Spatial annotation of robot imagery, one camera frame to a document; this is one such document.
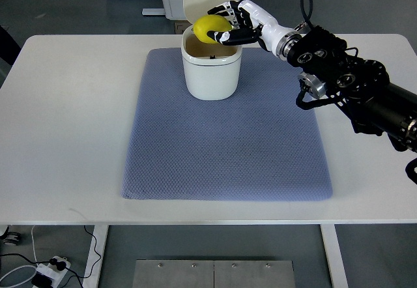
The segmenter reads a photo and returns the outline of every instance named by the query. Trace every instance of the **floor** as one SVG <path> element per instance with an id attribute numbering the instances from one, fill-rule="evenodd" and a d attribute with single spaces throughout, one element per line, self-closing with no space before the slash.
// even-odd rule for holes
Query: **floor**
<path id="1" fill-rule="evenodd" d="M 302 21 L 299 0 L 253 1 L 284 26 L 294 27 Z M 417 0 L 314 0 L 311 20 L 333 33 L 401 34 L 416 51 L 416 4 Z M 33 35 L 173 34 L 173 21 L 141 15 L 142 8 L 162 7 L 162 0 L 0 0 L 0 24 L 21 46 Z M 0 70 L 1 85 L 2 73 L 6 75 L 10 67 L 0 61 Z M 32 258 L 31 227 L 15 228 L 25 235 L 22 245 L 0 245 L 0 253 L 21 252 Z M 337 232 L 349 287 L 417 287 L 416 225 L 341 225 Z M 83 273 L 91 238 L 82 227 L 40 226 L 34 228 L 34 235 L 39 258 L 43 259 L 42 254 L 46 259 L 65 255 Z M 298 288 L 330 287 L 320 237 L 314 225 L 115 226 L 109 230 L 100 287 L 131 287 L 134 261 L 151 257 L 291 259 Z M 2 259 L 0 277 L 19 263 L 17 259 Z M 67 287 L 79 285 L 73 279 Z"/>

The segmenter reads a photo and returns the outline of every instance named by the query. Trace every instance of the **lemon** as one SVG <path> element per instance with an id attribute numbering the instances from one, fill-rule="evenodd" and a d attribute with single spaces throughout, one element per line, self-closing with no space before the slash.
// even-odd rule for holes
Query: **lemon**
<path id="1" fill-rule="evenodd" d="M 202 16 L 197 21 L 195 21 L 193 26 L 193 31 L 196 37 L 200 42 L 205 42 L 206 44 L 217 44 L 217 42 L 207 36 L 208 31 L 215 32 L 227 32 L 232 29 L 229 21 L 227 21 L 223 16 L 218 16 L 216 14 L 209 14 L 207 16 Z"/>

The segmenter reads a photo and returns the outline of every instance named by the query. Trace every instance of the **cable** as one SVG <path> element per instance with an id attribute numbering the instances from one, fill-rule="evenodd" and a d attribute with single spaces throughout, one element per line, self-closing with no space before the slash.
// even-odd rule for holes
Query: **cable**
<path id="1" fill-rule="evenodd" d="M 22 265 L 19 267 L 16 267 L 15 269 L 11 270 L 9 273 L 5 274 L 2 278 L 0 278 L 0 283 L 2 280 L 4 280 L 7 276 L 9 276 L 11 273 L 21 269 L 21 268 L 25 268 L 25 267 L 31 267 L 35 269 L 35 273 L 33 273 L 33 275 L 31 277 L 29 277 L 28 279 L 26 279 L 25 281 L 21 282 L 21 283 L 17 283 L 16 285 L 13 286 L 0 286 L 0 288 L 13 288 L 13 287 L 18 287 L 20 285 L 23 285 L 24 283 L 27 283 L 29 280 L 31 280 L 32 278 L 34 278 L 34 276 L 36 275 L 36 267 L 33 265 Z"/>
<path id="2" fill-rule="evenodd" d="M 32 236 L 32 248 L 33 248 L 33 257 L 35 258 L 35 261 L 37 260 L 36 258 L 36 253 L 35 253 L 35 240 L 33 238 L 33 229 L 35 228 L 36 225 L 34 225 L 31 229 L 31 236 Z"/>
<path id="3" fill-rule="evenodd" d="M 310 22 L 311 15 L 313 14 L 313 0 L 308 0 L 308 3 L 309 3 L 309 10 L 308 10 L 308 15 L 307 15 L 306 9 L 304 8 L 304 0 L 300 0 L 301 14 L 302 14 L 302 17 L 304 18 L 304 21 L 308 24 L 308 27 L 310 29 L 313 29 L 314 26 Z"/>
<path id="4" fill-rule="evenodd" d="M 32 244 L 33 244 L 33 255 L 35 256 L 35 261 L 31 261 L 31 260 L 29 260 L 28 258 L 26 258 L 24 255 L 22 255 L 22 254 L 19 254 L 19 253 L 6 253 L 6 254 L 0 254 L 0 257 L 8 257 L 8 256 L 18 256 L 18 257 L 21 257 L 22 259 L 25 259 L 27 262 L 29 262 L 29 263 L 31 263 L 31 264 L 36 264 L 36 265 L 39 265 L 39 264 L 41 264 L 41 263 L 51 263 L 52 264 L 52 259 L 51 260 L 49 260 L 49 261 L 36 261 L 36 253 L 35 253 L 35 242 L 34 242 L 34 238 L 33 238 L 33 229 L 35 228 L 35 225 L 32 227 L 32 230 L 31 230 L 31 234 L 32 234 Z M 91 267 L 91 270 L 90 270 L 90 274 L 88 275 L 88 276 L 86 276 L 86 277 L 83 277 L 83 276 L 80 276 L 80 275 L 78 275 L 77 274 L 77 272 L 74 272 L 73 270 L 71 270 L 70 268 L 68 268 L 68 267 L 65 267 L 65 269 L 66 270 L 68 270 L 69 272 L 71 272 L 71 273 L 73 273 L 74 275 L 72 275 L 71 277 L 69 277 L 69 279 L 66 281 L 66 283 L 65 283 L 65 285 L 63 285 L 63 286 L 61 286 L 61 288 L 63 288 L 63 287 L 65 287 L 66 285 L 68 285 L 68 282 L 70 281 L 70 279 L 71 278 L 73 278 L 73 277 L 77 277 L 77 280 L 78 280 L 78 283 L 79 283 L 79 286 L 81 287 L 81 288 L 83 288 L 83 284 L 82 284 L 82 282 L 81 282 L 81 279 L 86 279 L 86 278 L 89 278 L 89 277 L 91 277 L 91 275 L 93 274 L 93 268 L 94 268 L 94 266 L 99 262 L 99 260 L 101 260 L 102 259 L 102 256 L 97 252 L 97 238 L 92 234 L 92 233 L 90 233 L 88 230 L 87 230 L 87 228 L 86 228 L 86 226 L 84 225 L 84 230 L 85 230 L 85 232 L 87 233 L 87 234 L 89 234 L 89 235 L 91 235 L 93 238 L 94 238 L 94 252 L 98 255 L 98 259 L 93 263 L 93 265 L 92 265 L 92 267 Z M 22 268 L 22 267 L 34 267 L 33 265 L 24 265 L 24 266 L 20 266 L 19 268 Z M 4 275 L 1 279 L 0 279 L 0 282 L 3 280 L 3 278 L 5 278 L 6 276 L 8 276 L 11 272 L 14 272 L 15 270 L 17 270 L 17 269 L 19 269 L 19 268 L 15 268 L 13 271 L 10 271 L 9 273 L 7 273 L 6 275 Z M 23 283 L 26 283 L 27 281 L 29 281 L 29 280 L 31 280 L 32 278 L 33 278 L 33 276 L 31 277 L 31 278 L 29 278 L 28 280 L 26 280 L 26 281 L 24 281 L 24 282 L 22 282 L 22 283 L 19 283 L 18 285 L 21 285 L 21 284 L 23 284 Z"/>
<path id="5" fill-rule="evenodd" d="M 77 274 L 76 275 L 72 275 L 71 277 L 69 277 L 68 278 L 68 280 L 66 281 L 66 283 L 63 285 L 63 286 L 61 286 L 60 288 L 64 288 L 66 285 L 68 285 L 68 283 L 70 282 L 70 280 L 71 280 L 71 278 L 73 278 L 73 277 L 77 277 L 77 279 L 78 279 L 78 282 L 80 283 L 80 278 L 82 278 L 82 279 L 86 279 L 86 278 L 89 278 L 89 277 L 91 277 L 91 274 L 93 273 L 93 268 L 94 268 L 94 266 L 99 262 L 99 260 L 101 260 L 102 259 L 102 256 L 97 252 L 97 238 L 92 234 L 92 233 L 90 233 L 88 230 L 87 230 L 87 228 L 86 228 L 86 226 L 84 225 L 84 230 L 85 230 L 85 232 L 87 233 L 87 234 L 89 234 L 89 235 L 91 235 L 93 238 L 94 238 L 94 252 L 98 255 L 98 259 L 97 259 L 97 261 L 95 261 L 94 263 L 93 263 L 93 265 L 92 265 L 92 267 L 91 267 L 91 270 L 90 270 L 90 274 L 88 275 L 88 276 L 86 276 L 86 277 L 83 277 L 83 276 L 78 276 Z"/>
<path id="6" fill-rule="evenodd" d="M 6 253 L 6 254 L 0 254 L 0 257 L 8 257 L 8 256 L 13 256 L 13 255 L 17 255 L 18 257 L 21 257 L 22 259 L 25 259 L 27 262 L 31 263 L 31 264 L 41 264 L 41 263 L 51 263 L 52 264 L 52 260 L 50 259 L 49 261 L 35 261 L 32 262 L 31 260 L 29 260 L 28 258 L 26 258 L 24 255 L 19 254 L 19 253 Z M 69 270 L 71 273 L 75 274 L 75 277 L 77 277 L 78 279 L 78 283 L 80 285 L 81 288 L 83 288 L 83 284 L 81 283 L 80 278 L 82 278 L 81 276 L 79 276 L 76 272 L 74 272 L 73 270 L 69 269 L 68 267 L 65 267 L 67 270 Z"/>

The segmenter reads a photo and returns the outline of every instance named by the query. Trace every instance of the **black cable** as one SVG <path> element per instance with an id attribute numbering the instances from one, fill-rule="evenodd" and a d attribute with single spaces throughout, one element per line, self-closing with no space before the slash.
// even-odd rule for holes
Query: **black cable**
<path id="1" fill-rule="evenodd" d="M 91 270 L 90 270 L 90 274 L 88 275 L 88 276 L 86 276 L 86 277 L 83 277 L 83 276 L 79 276 L 78 274 L 76 274 L 75 273 L 75 275 L 72 275 L 71 277 L 69 277 L 68 278 L 68 280 L 66 281 L 66 283 L 63 285 L 63 286 L 61 286 L 60 288 L 64 288 L 66 285 L 68 285 L 68 283 L 70 282 L 70 280 L 71 280 L 71 278 L 73 278 L 73 277 L 77 277 L 77 279 L 78 279 L 78 282 L 79 282 L 79 284 L 81 284 L 81 282 L 80 282 L 80 278 L 82 278 L 82 279 L 86 279 L 86 278 L 89 278 L 89 277 L 91 277 L 91 275 L 92 275 L 92 273 L 93 273 L 93 268 L 94 268 L 94 266 L 99 262 L 99 260 L 101 260 L 102 259 L 102 256 L 97 252 L 97 249 L 96 249 L 96 247 L 97 247 L 97 238 L 92 234 L 92 233 L 90 233 L 88 230 L 87 230 L 87 228 L 86 228 L 86 226 L 84 225 L 84 230 L 85 230 L 85 232 L 87 233 L 87 234 L 89 234 L 89 235 L 91 235 L 93 238 L 94 238 L 94 252 L 98 255 L 98 259 L 97 259 L 97 261 L 95 261 L 94 263 L 93 263 L 93 265 L 92 265 L 92 267 L 91 267 Z"/>
<path id="2" fill-rule="evenodd" d="M 309 10 L 308 10 L 308 15 L 307 15 L 306 9 L 304 8 L 304 0 L 300 0 L 301 14 L 302 14 L 302 17 L 304 18 L 304 21 L 308 24 L 308 27 L 310 29 L 313 29 L 314 26 L 310 22 L 311 15 L 313 14 L 313 0 L 308 0 L 308 3 L 309 3 Z"/>
<path id="3" fill-rule="evenodd" d="M 101 260 L 102 259 L 102 256 L 97 252 L 97 238 L 92 234 L 92 233 L 90 233 L 88 230 L 87 230 L 87 228 L 86 228 L 86 226 L 84 225 L 84 230 L 85 230 L 85 232 L 87 233 L 87 234 L 89 234 L 89 235 L 91 235 L 93 238 L 94 238 L 94 252 L 98 255 L 98 259 L 97 259 L 97 261 L 95 261 L 94 263 L 93 263 L 93 265 L 92 265 L 92 267 L 91 267 L 91 271 L 90 271 L 90 274 L 88 275 L 88 276 L 86 276 L 86 277 L 83 277 L 83 276 L 80 276 L 80 275 L 78 275 L 77 274 L 77 272 L 75 272 L 75 271 L 73 271 L 73 270 L 71 270 L 70 268 L 68 268 L 68 267 L 65 267 L 65 269 L 66 270 L 68 270 L 69 272 L 71 272 L 71 273 L 73 273 L 74 275 L 72 275 L 71 277 L 69 277 L 68 278 L 68 280 L 66 281 L 66 283 L 65 283 L 65 285 L 63 285 L 63 286 L 61 286 L 61 288 L 63 288 L 63 287 L 65 287 L 66 285 L 68 285 L 68 282 L 71 280 L 71 278 L 73 278 L 73 277 L 77 277 L 77 280 L 78 280 L 78 283 L 79 283 L 79 286 L 81 287 L 81 288 L 83 288 L 83 284 L 82 284 L 82 282 L 81 282 L 81 279 L 86 279 L 86 278 L 89 278 L 89 277 L 91 277 L 91 275 L 93 274 L 93 268 L 94 268 L 94 266 L 99 262 L 99 260 Z M 21 257 L 22 259 L 25 259 L 27 262 L 29 262 L 29 263 L 31 263 L 31 264 L 40 264 L 40 263 L 51 263 L 52 264 L 52 262 L 51 262 L 51 260 L 49 260 L 49 261 L 31 261 L 31 260 L 29 260 L 28 258 L 26 258 L 24 255 L 22 255 L 22 254 L 19 254 L 19 253 L 6 253 L 6 254 L 0 254 L 0 257 L 8 257 L 8 256 L 13 256 L 13 255 L 15 255 L 15 256 L 18 256 L 18 257 Z"/>

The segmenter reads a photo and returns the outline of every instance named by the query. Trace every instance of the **table leg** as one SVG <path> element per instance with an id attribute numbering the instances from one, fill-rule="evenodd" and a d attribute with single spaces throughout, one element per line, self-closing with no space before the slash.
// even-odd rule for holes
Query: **table leg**
<path id="1" fill-rule="evenodd" d="M 320 227 L 333 288 L 348 288 L 336 228 L 334 224 L 321 224 Z"/>
<path id="2" fill-rule="evenodd" d="M 95 225 L 94 226 L 93 235 L 97 239 L 97 244 L 96 244 L 94 237 L 92 237 L 89 257 L 87 260 L 87 265 L 85 265 L 84 277 L 87 277 L 88 275 L 90 275 L 90 272 L 91 272 L 91 276 L 83 280 L 84 288 L 97 288 L 98 287 L 98 280 L 100 279 L 100 272 L 102 269 L 102 263 L 103 263 L 103 258 L 104 258 L 104 248 L 106 247 L 108 230 L 109 230 L 109 225 Z M 99 262 L 97 262 L 95 265 L 94 263 L 97 261 L 98 256 L 96 252 L 94 251 L 94 246 L 96 248 L 96 251 L 102 256 L 101 260 L 99 260 Z"/>

